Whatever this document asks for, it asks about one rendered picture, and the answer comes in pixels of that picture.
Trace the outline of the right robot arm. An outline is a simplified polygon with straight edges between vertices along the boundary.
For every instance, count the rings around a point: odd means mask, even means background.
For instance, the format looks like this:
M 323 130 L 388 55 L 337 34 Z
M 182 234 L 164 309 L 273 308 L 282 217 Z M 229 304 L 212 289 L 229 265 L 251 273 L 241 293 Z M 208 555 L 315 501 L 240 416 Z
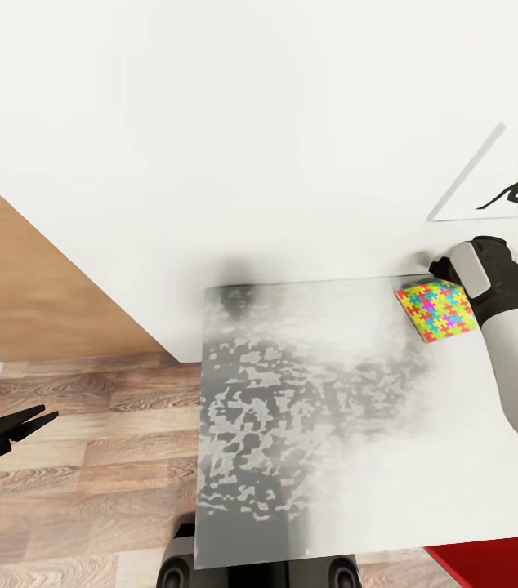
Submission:
M 518 253 L 505 239 L 475 236 L 429 273 L 457 285 L 475 314 L 492 363 L 502 410 L 518 433 Z

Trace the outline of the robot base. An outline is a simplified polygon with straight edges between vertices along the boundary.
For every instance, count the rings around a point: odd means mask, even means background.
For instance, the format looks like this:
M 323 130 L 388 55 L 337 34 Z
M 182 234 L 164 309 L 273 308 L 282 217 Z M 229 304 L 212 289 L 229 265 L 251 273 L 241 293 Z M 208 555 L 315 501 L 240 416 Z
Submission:
M 355 555 L 194 569 L 195 524 L 167 544 L 156 588 L 362 588 Z

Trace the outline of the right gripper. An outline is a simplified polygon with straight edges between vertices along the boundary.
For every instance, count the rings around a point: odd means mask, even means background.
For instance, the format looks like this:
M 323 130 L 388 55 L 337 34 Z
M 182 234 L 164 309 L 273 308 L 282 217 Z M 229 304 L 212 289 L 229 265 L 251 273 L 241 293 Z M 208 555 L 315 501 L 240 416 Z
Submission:
M 451 266 L 449 257 L 447 256 L 442 256 L 437 262 L 432 261 L 429 268 L 429 273 L 431 273 L 434 278 L 439 278 L 441 280 L 461 285 L 461 281 Z

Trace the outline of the jigsaw puzzle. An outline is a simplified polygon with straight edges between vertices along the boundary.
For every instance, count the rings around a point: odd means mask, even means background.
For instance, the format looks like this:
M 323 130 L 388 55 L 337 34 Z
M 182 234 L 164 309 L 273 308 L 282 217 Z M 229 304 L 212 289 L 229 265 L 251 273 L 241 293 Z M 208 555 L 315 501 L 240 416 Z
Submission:
M 479 328 L 463 285 L 440 280 L 395 294 L 427 344 Z

